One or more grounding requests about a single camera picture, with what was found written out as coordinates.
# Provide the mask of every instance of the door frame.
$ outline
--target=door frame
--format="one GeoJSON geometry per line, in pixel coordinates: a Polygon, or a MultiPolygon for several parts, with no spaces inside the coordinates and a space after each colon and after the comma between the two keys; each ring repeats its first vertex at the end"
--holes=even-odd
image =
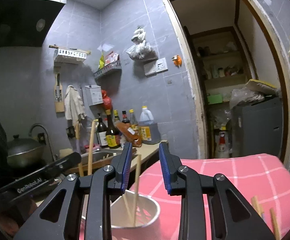
{"type": "MultiPolygon", "coordinates": [[[[195,71],[194,62],[189,50],[187,40],[185,38],[182,26],[171,4],[171,0],[162,0],[166,8],[166,12],[172,22],[174,31],[176,33],[182,56],[183,63],[188,72],[189,84],[191,88],[192,98],[196,107],[196,124],[198,127],[198,158],[207,159],[208,157],[208,141],[206,136],[207,120],[204,113],[204,98],[201,93],[201,84],[198,81],[197,73],[195,71]]],[[[270,50],[276,64],[279,81],[281,84],[283,97],[283,138],[281,149],[281,161],[286,168],[290,168],[290,63],[288,55],[285,51],[282,40],[270,20],[269,15],[257,0],[243,0],[248,6],[249,10],[255,17],[263,34],[268,42],[270,50]]]]}

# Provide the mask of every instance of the tile wall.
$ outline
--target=tile wall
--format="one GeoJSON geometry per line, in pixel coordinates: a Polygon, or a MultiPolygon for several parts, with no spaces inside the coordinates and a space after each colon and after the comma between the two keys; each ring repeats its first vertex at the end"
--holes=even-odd
{"type": "MultiPolygon", "coordinates": [[[[14,134],[27,137],[30,126],[40,122],[50,134],[55,154],[60,149],[75,149],[74,142],[68,140],[66,134],[71,122],[67,123],[64,113],[55,113],[54,49],[48,46],[57,44],[92,51],[83,65],[65,64],[61,67],[64,95],[69,84],[76,88],[95,84],[92,72],[98,68],[101,53],[96,48],[100,40],[100,11],[67,0],[41,48],[0,48],[0,122],[8,140],[12,140],[14,134]]],[[[86,111],[88,116],[94,117],[89,108],[86,111]]],[[[43,130],[35,128],[33,134],[39,132],[43,130]]],[[[44,158],[51,160],[47,147],[44,158]]]]}
{"type": "Polygon", "coordinates": [[[173,64],[181,50],[161,0],[115,0],[101,11],[103,43],[119,52],[122,72],[100,81],[109,92],[114,109],[134,109],[139,118],[147,105],[158,122],[162,139],[169,142],[172,154],[183,159],[199,158],[195,107],[187,71],[173,64]],[[145,76],[144,64],[132,61],[126,50],[137,27],[146,31],[146,40],[159,58],[166,58],[168,71],[145,76]]]}

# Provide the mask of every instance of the white cloth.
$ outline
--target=white cloth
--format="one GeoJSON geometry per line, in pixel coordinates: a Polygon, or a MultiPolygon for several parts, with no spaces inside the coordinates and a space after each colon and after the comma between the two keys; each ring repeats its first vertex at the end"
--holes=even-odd
{"type": "Polygon", "coordinates": [[[84,119],[86,116],[85,107],[81,96],[76,88],[69,85],[65,95],[65,117],[67,120],[72,120],[72,125],[75,127],[76,123],[80,119],[84,119]]]}

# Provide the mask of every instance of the black range hood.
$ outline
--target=black range hood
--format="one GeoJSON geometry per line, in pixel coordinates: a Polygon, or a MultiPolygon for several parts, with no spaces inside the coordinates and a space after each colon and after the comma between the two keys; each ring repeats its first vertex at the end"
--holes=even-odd
{"type": "Polygon", "coordinates": [[[0,47],[41,47],[66,0],[0,0],[0,47]]]}

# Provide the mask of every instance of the stainless steel sink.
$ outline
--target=stainless steel sink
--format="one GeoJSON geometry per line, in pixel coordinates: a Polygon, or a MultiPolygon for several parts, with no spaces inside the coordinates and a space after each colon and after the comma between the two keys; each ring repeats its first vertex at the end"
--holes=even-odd
{"type": "MultiPolygon", "coordinates": [[[[114,153],[116,153],[116,155],[121,154],[122,150],[116,150],[116,149],[112,150],[112,149],[107,149],[107,148],[96,149],[93,151],[93,163],[100,161],[102,159],[105,159],[105,158],[112,157],[114,153]]],[[[88,163],[88,153],[84,153],[81,155],[81,162],[83,165],[88,163]]]]}

